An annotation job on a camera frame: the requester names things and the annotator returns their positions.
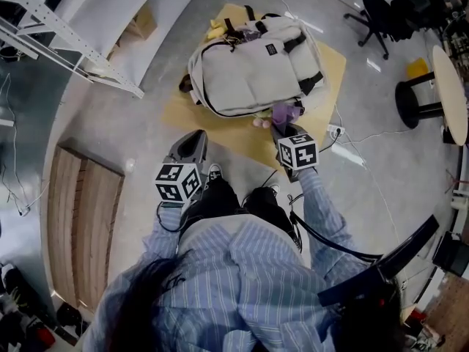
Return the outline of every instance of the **chair leg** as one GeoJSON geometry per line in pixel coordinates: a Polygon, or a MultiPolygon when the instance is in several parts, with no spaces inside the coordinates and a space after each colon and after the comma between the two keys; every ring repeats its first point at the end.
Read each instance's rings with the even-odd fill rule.
{"type": "Polygon", "coordinates": [[[360,40],[360,41],[358,42],[358,45],[359,45],[360,47],[363,47],[363,46],[366,44],[366,42],[368,42],[369,38],[372,37],[372,35],[373,35],[373,30],[370,29],[369,32],[368,32],[368,34],[366,35],[366,38],[365,38],[364,40],[360,40]]]}
{"type": "Polygon", "coordinates": [[[360,17],[357,17],[355,15],[351,15],[349,13],[347,13],[346,15],[344,15],[344,18],[347,20],[348,18],[353,18],[355,21],[358,21],[360,22],[362,25],[365,25],[366,27],[369,27],[369,22],[365,21],[365,20],[362,20],[360,17]]]}
{"type": "Polygon", "coordinates": [[[380,42],[381,47],[383,47],[383,50],[384,50],[383,58],[384,58],[384,60],[389,59],[389,52],[388,52],[388,49],[387,49],[387,47],[386,47],[386,44],[384,44],[384,40],[382,39],[380,33],[379,33],[379,32],[375,32],[374,35],[376,35],[376,38],[378,38],[378,42],[380,42]]]}

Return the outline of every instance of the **white sneaker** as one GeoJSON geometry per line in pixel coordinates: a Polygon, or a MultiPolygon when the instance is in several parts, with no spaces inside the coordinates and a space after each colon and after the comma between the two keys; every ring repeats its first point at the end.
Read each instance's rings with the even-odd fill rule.
{"type": "Polygon", "coordinates": [[[273,195],[277,197],[277,194],[280,192],[280,185],[279,184],[273,184],[269,186],[270,189],[273,190],[273,195]]]}
{"type": "Polygon", "coordinates": [[[212,163],[208,170],[208,176],[207,176],[207,182],[205,183],[205,188],[208,187],[208,184],[210,181],[214,181],[215,179],[218,179],[219,177],[223,178],[223,172],[221,171],[221,167],[217,163],[212,163]]]}

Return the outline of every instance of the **purple cloth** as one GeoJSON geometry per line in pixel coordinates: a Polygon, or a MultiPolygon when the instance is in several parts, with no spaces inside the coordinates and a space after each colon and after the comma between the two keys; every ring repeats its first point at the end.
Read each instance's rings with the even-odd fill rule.
{"type": "Polygon", "coordinates": [[[282,134],[285,134],[287,125],[298,120],[300,113],[300,107],[292,106],[284,102],[277,103],[272,108],[272,123],[282,134]]]}

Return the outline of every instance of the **round table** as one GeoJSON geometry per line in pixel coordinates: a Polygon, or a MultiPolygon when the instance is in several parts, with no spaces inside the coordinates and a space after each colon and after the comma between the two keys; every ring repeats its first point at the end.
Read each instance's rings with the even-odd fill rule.
{"type": "Polygon", "coordinates": [[[433,72],[397,84],[396,106],[402,121],[411,129],[422,119],[444,115],[454,141],[459,146],[465,144],[468,136],[466,97],[452,61],[441,47],[433,47],[433,72]],[[412,86],[432,79],[441,102],[420,106],[412,86]]]}

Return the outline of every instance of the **backpack label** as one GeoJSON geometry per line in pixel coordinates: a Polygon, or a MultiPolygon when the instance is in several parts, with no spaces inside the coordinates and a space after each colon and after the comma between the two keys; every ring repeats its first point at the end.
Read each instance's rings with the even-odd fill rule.
{"type": "Polygon", "coordinates": [[[267,49],[267,52],[269,53],[269,55],[276,55],[278,52],[277,52],[277,48],[273,45],[273,44],[267,44],[266,46],[266,49],[267,49]]]}

